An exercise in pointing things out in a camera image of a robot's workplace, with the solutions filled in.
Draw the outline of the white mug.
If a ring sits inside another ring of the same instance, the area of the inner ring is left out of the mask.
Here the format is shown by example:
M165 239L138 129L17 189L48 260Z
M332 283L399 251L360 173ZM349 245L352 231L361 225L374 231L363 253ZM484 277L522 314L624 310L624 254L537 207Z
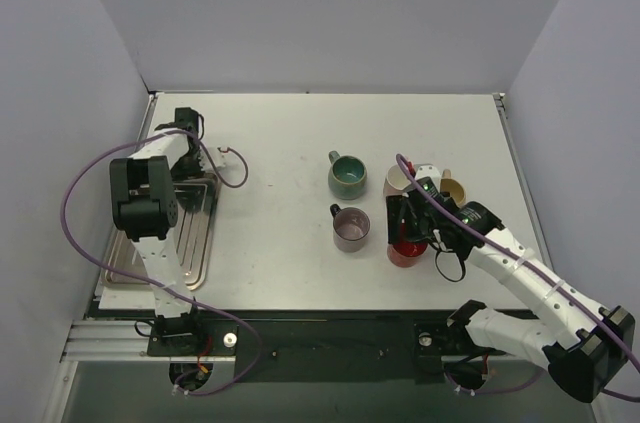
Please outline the white mug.
M384 197L402 195L410 187L410 181L397 164L387 170L383 185Z

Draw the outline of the red mug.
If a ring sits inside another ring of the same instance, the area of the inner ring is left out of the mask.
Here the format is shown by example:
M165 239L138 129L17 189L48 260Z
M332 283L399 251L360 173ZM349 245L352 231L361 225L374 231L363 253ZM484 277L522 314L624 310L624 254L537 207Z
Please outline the red mug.
M428 245L424 242L413 243L402 240L387 246L387 257L397 267L410 268L420 262L427 248Z

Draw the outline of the tan yellow mug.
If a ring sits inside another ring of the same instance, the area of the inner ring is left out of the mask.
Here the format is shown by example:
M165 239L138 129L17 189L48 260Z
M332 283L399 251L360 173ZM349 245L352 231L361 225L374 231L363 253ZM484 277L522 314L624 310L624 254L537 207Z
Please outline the tan yellow mug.
M448 193L458 207L462 207L466 203L465 188L452 177L450 169L444 169L442 172L440 192Z

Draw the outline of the mauve pink mug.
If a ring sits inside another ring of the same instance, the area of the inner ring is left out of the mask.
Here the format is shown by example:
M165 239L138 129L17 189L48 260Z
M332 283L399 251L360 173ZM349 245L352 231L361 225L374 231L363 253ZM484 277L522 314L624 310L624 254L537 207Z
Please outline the mauve pink mug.
M329 208L332 217L333 241L344 253L355 253L361 250L370 232L371 223L368 215L355 207L340 207L332 204Z

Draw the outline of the green glazed mug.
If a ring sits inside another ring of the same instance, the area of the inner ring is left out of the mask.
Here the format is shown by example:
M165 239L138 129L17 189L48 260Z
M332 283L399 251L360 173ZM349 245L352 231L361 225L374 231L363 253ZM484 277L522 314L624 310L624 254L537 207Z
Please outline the green glazed mug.
M333 150L328 153L330 169L328 186L334 197L355 200L366 191L367 169L364 163L351 155L340 155Z

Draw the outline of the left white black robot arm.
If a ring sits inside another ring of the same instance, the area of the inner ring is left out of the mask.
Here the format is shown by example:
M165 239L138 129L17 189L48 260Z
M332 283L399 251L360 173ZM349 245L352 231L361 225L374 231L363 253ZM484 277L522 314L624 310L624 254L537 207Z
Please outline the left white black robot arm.
M192 355L206 342L193 297L184 281L173 228L179 203L174 182L200 178L199 131L204 118L196 110L180 107L174 120L156 128L159 137L172 131L165 143L156 139L127 158L109 164L112 216L143 260L154 287L155 318L151 336Z

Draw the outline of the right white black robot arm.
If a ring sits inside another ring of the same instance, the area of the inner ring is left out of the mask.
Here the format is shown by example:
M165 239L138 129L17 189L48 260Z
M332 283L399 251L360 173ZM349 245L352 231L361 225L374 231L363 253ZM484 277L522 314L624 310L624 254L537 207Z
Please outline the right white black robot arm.
M577 291L481 203L457 207L425 177L385 204L389 244L427 244L451 253L461 266L494 278L533 314L521 319L470 300L449 317L446 337L453 349L478 346L517 356L546 370L583 403L604 393L632 360L633 315Z

